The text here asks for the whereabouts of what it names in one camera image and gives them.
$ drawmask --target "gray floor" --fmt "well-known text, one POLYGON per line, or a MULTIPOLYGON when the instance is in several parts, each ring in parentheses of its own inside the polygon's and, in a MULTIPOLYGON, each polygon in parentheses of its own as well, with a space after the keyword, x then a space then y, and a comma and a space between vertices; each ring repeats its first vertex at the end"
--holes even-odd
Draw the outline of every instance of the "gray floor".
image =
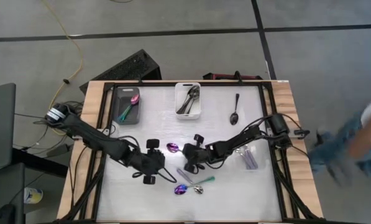
MULTIPOLYGON (((248 0, 50 1, 70 34, 157 30, 255 28, 248 0)), ((265 27, 371 24, 371 0, 260 0, 265 27)), ((0 37, 62 35, 39 0, 0 0, 0 37)), ((303 126, 336 130, 371 101, 371 29, 266 33, 278 79, 290 80, 303 126)), ((268 78, 258 33, 126 37, 77 41, 85 55, 83 71, 59 101, 82 101, 78 86, 139 49, 160 65, 163 79, 199 79, 208 72, 268 78)), ((42 116, 63 78, 77 69, 79 56, 67 40, 0 42, 0 84, 17 84, 16 111, 42 116)), ((16 117, 14 142, 33 144, 43 127, 16 117)), ((48 133, 40 146, 59 140, 48 133)), ((306 143, 311 149, 313 138, 306 143)), ((69 154, 55 160, 67 164, 69 154)), ((29 171, 31 181, 37 173, 29 171)), ((355 171, 349 187, 325 173, 315 176, 324 216, 371 223, 371 179, 355 171)), ((63 180, 43 176, 33 184, 47 193, 27 207, 27 223, 55 219, 63 180)))

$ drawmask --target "person's arm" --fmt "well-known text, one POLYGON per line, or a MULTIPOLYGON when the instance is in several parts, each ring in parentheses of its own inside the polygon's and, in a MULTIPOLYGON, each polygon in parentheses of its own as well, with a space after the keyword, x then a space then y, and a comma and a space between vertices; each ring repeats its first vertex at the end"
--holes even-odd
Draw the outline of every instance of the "person's arm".
POLYGON ((349 155, 354 159, 359 159, 371 149, 371 119, 351 141, 349 155))

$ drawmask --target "yellow cable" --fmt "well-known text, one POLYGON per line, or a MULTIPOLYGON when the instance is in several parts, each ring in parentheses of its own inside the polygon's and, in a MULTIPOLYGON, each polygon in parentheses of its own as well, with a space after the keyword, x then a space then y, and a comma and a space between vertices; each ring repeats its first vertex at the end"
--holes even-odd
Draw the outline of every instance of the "yellow cable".
MULTIPOLYGON (((74 73, 73 73, 69 78, 67 78, 67 80, 70 81, 70 80, 74 79, 74 78, 77 76, 77 74, 81 71, 81 69, 83 68, 83 53, 82 53, 82 51, 81 51, 79 45, 78 45, 74 40, 72 40, 72 39, 69 37, 69 35, 68 35, 68 33, 66 32, 64 26, 63 26, 62 23, 60 22, 60 19, 59 19, 58 16, 56 15, 55 11, 51 8, 51 6, 49 5, 49 3, 48 3, 46 0, 42 0, 42 2, 43 2, 44 5, 47 7, 47 9, 51 12, 51 14, 53 14, 53 16, 55 17, 55 20, 57 20, 57 22, 58 22, 58 24, 60 25, 62 31, 64 32, 66 38, 67 38, 68 40, 72 41, 72 43, 76 46, 76 48, 77 48, 78 51, 79 51, 79 55, 80 55, 80 65, 79 65, 79 68, 78 68, 78 69, 77 69, 77 70, 76 70, 76 71, 75 71, 75 72, 74 72, 74 73)), ((59 89, 57 90, 57 92, 55 93, 53 99, 51 100, 50 106, 48 107, 49 109, 53 106, 54 101, 57 99, 58 95, 60 94, 60 92, 61 92, 61 90, 62 90, 62 88, 63 88, 64 86, 65 86, 65 83, 62 83, 61 86, 59 87, 59 89)), ((54 130, 54 129, 53 129, 53 131, 54 131, 57 135, 61 135, 61 136, 65 135, 65 133, 60 133, 60 132, 58 132, 58 131, 56 131, 56 130, 54 130)))

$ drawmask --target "mouse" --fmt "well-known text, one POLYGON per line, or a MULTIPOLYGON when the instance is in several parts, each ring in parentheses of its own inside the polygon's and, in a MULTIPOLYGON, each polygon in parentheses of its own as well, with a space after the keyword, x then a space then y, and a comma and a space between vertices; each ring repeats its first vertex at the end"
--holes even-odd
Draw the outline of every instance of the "mouse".
POLYGON ((0 208, 0 224, 14 224, 16 220, 16 208, 11 204, 0 208))

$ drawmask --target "person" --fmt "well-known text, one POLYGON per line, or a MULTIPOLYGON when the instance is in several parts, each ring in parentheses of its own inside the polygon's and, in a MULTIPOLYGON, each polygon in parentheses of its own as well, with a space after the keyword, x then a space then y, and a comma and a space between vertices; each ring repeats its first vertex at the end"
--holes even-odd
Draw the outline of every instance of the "person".
POLYGON ((335 136, 318 131, 317 139, 316 147, 308 154, 313 172, 326 167, 336 178, 332 167, 347 157, 365 175, 371 176, 371 103, 348 120, 335 136))

